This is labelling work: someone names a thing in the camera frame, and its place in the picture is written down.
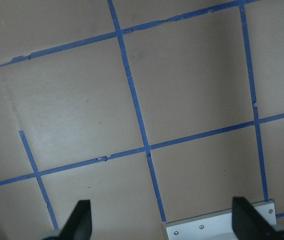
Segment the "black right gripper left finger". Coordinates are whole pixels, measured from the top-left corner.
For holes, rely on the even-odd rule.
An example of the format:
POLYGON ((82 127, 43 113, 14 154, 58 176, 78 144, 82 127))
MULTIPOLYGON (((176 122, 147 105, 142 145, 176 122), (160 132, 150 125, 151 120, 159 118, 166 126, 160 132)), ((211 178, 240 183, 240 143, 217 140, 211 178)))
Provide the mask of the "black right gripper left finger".
POLYGON ((60 240, 89 240, 92 235, 91 202, 79 200, 59 234, 60 240))

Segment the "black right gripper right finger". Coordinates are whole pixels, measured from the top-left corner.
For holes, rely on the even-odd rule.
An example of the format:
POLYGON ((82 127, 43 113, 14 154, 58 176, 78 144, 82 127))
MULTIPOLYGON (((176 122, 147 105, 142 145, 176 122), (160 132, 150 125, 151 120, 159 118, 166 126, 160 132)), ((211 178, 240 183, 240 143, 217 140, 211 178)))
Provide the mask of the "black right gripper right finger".
POLYGON ((245 197, 233 197, 232 229, 239 240, 276 240, 275 229, 245 197))

